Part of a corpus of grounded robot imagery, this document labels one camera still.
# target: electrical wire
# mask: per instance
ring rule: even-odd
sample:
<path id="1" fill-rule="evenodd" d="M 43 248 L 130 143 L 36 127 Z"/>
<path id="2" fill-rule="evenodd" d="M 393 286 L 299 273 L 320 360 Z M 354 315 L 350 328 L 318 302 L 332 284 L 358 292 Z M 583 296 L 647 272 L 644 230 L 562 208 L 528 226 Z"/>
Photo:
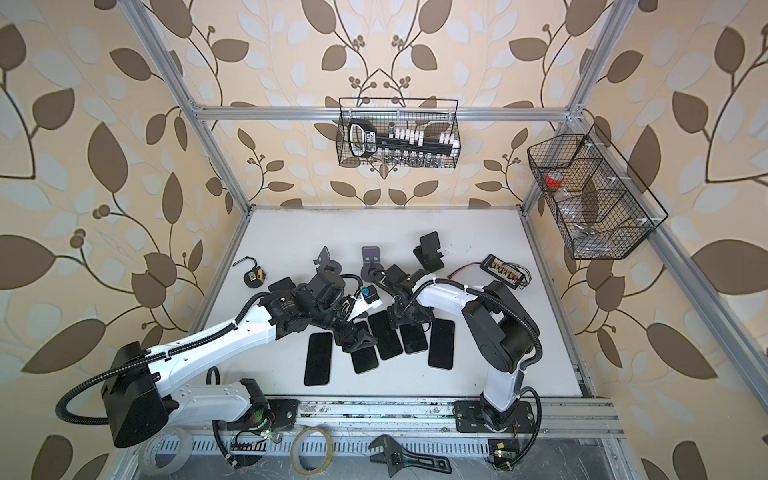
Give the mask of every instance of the electrical wire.
<path id="1" fill-rule="evenodd" d="M 69 392 L 66 392 L 59 399 L 59 401 L 56 403 L 56 408 L 55 408 L 56 416 L 67 423 L 74 423 L 75 425 L 109 425 L 109 419 L 107 417 L 87 417 L 82 415 L 76 415 L 67 409 L 67 405 L 69 404 L 69 402 L 72 401 L 74 397 L 80 395 L 85 390 L 90 389 L 92 386 L 98 385 L 99 383 L 107 379 L 110 379 L 113 376 L 118 376 L 122 373 L 130 372 L 133 369 L 144 367 L 146 365 L 149 365 L 150 363 L 157 362 L 159 360 L 169 359 L 174 355 L 177 355 L 182 352 L 186 352 L 188 350 L 196 349 L 198 346 L 205 345 L 206 343 L 210 343 L 216 339 L 221 338 L 222 336 L 228 334 L 229 332 L 237 328 L 237 326 L 240 325 L 240 322 L 243 321 L 243 318 L 245 317 L 246 313 L 248 313 L 248 310 L 250 310 L 250 307 L 259 298 L 262 298 L 267 295 L 269 295 L 269 293 L 267 292 L 259 292 L 256 295 L 253 295 L 245 303 L 240 313 L 237 314 L 237 317 L 235 317 L 234 323 L 228 323 L 224 328 L 222 328 L 221 330 L 218 330 L 217 332 L 211 333 L 210 335 L 205 336 L 204 338 L 194 340 L 193 342 L 176 346 L 174 348 L 169 349 L 167 352 L 155 353 L 154 355 L 146 356 L 143 359 L 135 360 L 133 362 L 127 362 L 122 366 L 109 369 L 106 372 L 99 373 L 98 375 L 93 376 L 88 380 L 85 380 L 83 383 L 81 383 L 78 386 L 75 386 Z"/>

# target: floor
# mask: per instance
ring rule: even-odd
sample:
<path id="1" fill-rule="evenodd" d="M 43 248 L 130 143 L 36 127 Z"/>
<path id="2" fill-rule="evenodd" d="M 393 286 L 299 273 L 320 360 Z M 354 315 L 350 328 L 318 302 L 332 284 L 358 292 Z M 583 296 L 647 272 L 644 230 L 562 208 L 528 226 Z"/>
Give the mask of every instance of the floor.
<path id="1" fill-rule="evenodd" d="M 517 210 L 256 210 L 235 256 L 255 257 L 267 273 L 267 283 L 290 276 L 294 283 L 308 282 L 315 273 L 313 259 L 328 246 L 343 273 L 359 274 L 361 248 L 378 246 L 382 264 L 396 263 L 407 273 L 419 268 L 412 250 L 421 235 L 437 231 L 442 243 L 446 276 L 469 262 L 482 261 L 493 253 L 533 272 L 531 285 L 516 290 L 520 303 L 541 330 L 543 359 L 528 370 L 525 384 L 542 396 L 581 396 L 581 390 L 554 318 L 544 285 L 538 277 L 533 253 Z M 207 326 L 237 315 L 245 301 L 258 290 L 248 288 L 243 274 L 250 262 L 233 267 L 224 281 Z M 492 279 L 471 266 L 454 280 L 486 285 Z M 351 293 L 353 282 L 348 283 Z M 382 294 L 388 305 L 389 296 Z M 352 360 L 334 346 L 331 380 L 326 386 L 303 384 L 309 327 L 277 342 L 241 353 L 219 365 L 222 382 L 255 378 L 267 395 L 307 396 L 476 396 L 484 385 L 487 363 L 480 355 L 463 318 L 435 311 L 439 318 L 456 324 L 452 370 L 427 365 L 428 353 L 402 354 L 379 367 L 357 375 Z"/>

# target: black phone holder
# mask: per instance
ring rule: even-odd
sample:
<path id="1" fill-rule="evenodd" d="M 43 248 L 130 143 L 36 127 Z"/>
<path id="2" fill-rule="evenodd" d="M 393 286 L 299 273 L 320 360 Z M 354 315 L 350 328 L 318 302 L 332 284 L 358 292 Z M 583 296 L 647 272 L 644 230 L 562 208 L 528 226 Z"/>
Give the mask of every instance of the black phone holder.
<path id="1" fill-rule="evenodd" d="M 264 280 L 266 280 L 266 273 L 264 272 L 264 269 L 259 266 L 259 263 L 255 258 L 243 257 L 237 262 L 233 263 L 232 266 L 235 266 L 245 260 L 253 260 L 253 268 L 245 272 L 243 275 L 243 282 L 245 282 L 245 284 L 250 288 L 259 288 L 264 284 Z"/>
<path id="2" fill-rule="evenodd" d="M 437 236 L 437 232 L 427 233 L 419 240 L 421 244 L 413 249 L 413 254 L 416 255 L 424 270 L 432 273 L 443 268 L 445 265 L 440 260 L 442 253 L 438 251 L 440 250 L 440 238 Z"/>

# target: wallpaper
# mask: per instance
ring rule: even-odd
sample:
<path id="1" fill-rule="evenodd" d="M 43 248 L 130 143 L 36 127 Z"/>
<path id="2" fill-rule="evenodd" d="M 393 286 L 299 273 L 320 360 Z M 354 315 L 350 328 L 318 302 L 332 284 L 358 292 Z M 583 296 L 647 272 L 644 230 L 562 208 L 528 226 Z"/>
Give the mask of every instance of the wallpaper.
<path id="1" fill-rule="evenodd" d="M 607 0 L 145 0 L 197 103 L 564 107 Z"/>
<path id="2" fill-rule="evenodd" d="M 240 215 L 114 1 L 0 2 L 0 70 L 3 476 L 94 479 L 109 428 L 55 403 L 185 334 Z M 104 415 L 97 389 L 70 406 Z"/>
<path id="3" fill-rule="evenodd" d="M 331 122 L 220 121 L 219 145 L 257 207 L 500 207 L 522 203 L 533 176 L 525 149 L 546 122 L 460 124 L 456 168 L 339 165 Z M 209 190 L 218 193 L 211 179 Z"/>
<path id="4" fill-rule="evenodd" d="M 677 239 L 766 351 L 768 3 L 649 5 L 586 118 L 641 169 Z"/>

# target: beige wall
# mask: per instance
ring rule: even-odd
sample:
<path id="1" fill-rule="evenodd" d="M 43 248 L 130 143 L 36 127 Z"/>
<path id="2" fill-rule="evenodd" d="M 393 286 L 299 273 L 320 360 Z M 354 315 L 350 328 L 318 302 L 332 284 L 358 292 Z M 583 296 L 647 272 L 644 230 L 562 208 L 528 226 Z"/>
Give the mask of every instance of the beige wall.
<path id="1" fill-rule="evenodd" d="M 766 14 L 758 1 L 640 2 L 587 112 L 644 172 L 672 231 L 763 348 Z M 532 218 L 590 377 L 649 480 L 765 478 L 768 416 L 653 248 L 574 262 L 549 210 Z"/>
<path id="2" fill-rule="evenodd" d="M 148 144 L 147 123 L 173 99 L 110 7 L 0 3 L 4 478 L 79 472 L 85 480 L 108 471 L 117 456 L 109 429 L 61 422 L 55 403 L 106 370 L 124 344 L 182 336 L 240 219 L 224 195 L 207 191 L 213 170 L 178 110 Z M 104 414 L 95 391 L 71 405 Z"/>

